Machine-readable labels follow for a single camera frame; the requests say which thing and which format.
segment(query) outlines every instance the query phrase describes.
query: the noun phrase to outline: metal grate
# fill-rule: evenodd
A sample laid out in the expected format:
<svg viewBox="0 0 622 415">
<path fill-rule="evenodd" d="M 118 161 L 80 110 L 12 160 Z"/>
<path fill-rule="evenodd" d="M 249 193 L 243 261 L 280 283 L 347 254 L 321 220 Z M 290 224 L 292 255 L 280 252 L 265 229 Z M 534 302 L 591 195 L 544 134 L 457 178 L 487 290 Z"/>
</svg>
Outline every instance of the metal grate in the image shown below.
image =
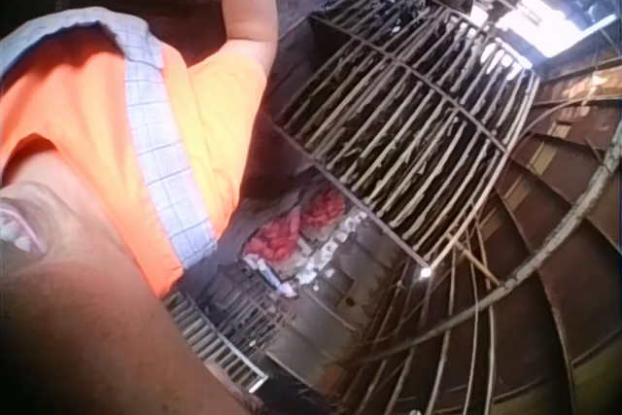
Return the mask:
<svg viewBox="0 0 622 415">
<path fill-rule="evenodd" d="M 242 262 L 219 270 L 206 299 L 205 311 L 216 328 L 249 358 L 294 319 L 291 304 Z"/>
<path fill-rule="evenodd" d="M 216 363 L 234 384 L 251 394 L 268 378 L 216 329 L 190 297 L 174 292 L 164 305 L 202 362 Z"/>
<path fill-rule="evenodd" d="M 436 266 L 499 176 L 537 77 L 433 0 L 332 0 L 314 20 L 349 39 L 276 122 Z"/>
</svg>

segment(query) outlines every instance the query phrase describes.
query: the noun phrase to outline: person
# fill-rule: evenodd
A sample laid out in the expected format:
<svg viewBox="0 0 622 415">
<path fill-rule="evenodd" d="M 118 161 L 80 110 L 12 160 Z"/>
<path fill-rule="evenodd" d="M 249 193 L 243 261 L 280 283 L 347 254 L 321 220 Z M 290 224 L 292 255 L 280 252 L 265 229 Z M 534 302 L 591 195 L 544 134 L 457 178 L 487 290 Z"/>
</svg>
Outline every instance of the person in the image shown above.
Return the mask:
<svg viewBox="0 0 622 415">
<path fill-rule="evenodd" d="M 275 0 L 222 10 L 225 44 L 190 68 L 145 21 L 101 8 L 0 43 L 3 400 L 17 413 L 247 413 L 159 301 L 235 209 L 276 53 Z"/>
</svg>

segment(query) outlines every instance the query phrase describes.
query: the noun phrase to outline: red object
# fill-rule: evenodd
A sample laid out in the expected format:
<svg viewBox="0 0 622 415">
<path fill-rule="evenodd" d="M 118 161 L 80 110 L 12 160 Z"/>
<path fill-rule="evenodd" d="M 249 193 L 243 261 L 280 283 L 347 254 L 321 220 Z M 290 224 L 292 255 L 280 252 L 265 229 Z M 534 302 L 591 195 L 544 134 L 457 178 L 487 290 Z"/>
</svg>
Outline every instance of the red object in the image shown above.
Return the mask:
<svg viewBox="0 0 622 415">
<path fill-rule="evenodd" d="M 346 201 L 339 190 L 330 189 L 317 194 L 302 213 L 302 228 L 321 228 L 334 222 L 346 209 Z"/>
<path fill-rule="evenodd" d="M 270 221 L 258 230 L 244 247 L 245 255 L 259 255 L 273 264 L 287 261 L 300 236 L 300 210 Z"/>
<path fill-rule="evenodd" d="M 341 216 L 346 201 L 339 190 L 325 190 L 304 207 L 294 208 L 287 216 L 274 219 L 260 228 L 244 247 L 245 255 L 259 255 L 267 262 L 280 264 L 292 257 L 302 228 L 322 228 Z"/>
</svg>

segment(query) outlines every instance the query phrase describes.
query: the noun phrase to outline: orange shirt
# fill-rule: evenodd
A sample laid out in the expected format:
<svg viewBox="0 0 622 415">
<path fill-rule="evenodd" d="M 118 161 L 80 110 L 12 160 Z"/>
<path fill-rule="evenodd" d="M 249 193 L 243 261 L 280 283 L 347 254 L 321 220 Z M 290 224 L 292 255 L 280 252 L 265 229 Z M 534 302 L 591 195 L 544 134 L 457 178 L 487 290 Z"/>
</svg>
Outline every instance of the orange shirt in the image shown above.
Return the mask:
<svg viewBox="0 0 622 415">
<path fill-rule="evenodd" d="M 220 236 L 238 202 L 253 122 L 265 89 L 261 66 L 217 52 L 188 68 L 163 45 L 171 108 Z M 157 294 L 183 269 L 143 182 L 125 106 L 125 59 L 103 32 L 72 29 L 44 40 L 7 74 L 0 97 L 0 166 L 36 138 L 50 140 L 97 193 Z"/>
</svg>

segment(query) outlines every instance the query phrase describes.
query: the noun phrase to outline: orange safety vest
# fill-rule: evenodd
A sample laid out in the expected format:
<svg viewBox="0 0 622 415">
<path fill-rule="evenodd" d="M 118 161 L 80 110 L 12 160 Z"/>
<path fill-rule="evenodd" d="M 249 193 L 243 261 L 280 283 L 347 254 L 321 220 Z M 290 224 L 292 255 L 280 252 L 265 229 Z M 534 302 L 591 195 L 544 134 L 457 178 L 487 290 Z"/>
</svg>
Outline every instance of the orange safety vest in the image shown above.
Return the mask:
<svg viewBox="0 0 622 415">
<path fill-rule="evenodd" d="M 2 170 L 33 139 L 52 142 L 166 294 L 237 205 L 260 65 L 217 52 L 188 68 L 145 21 L 101 8 L 29 21 L 0 52 Z"/>
</svg>

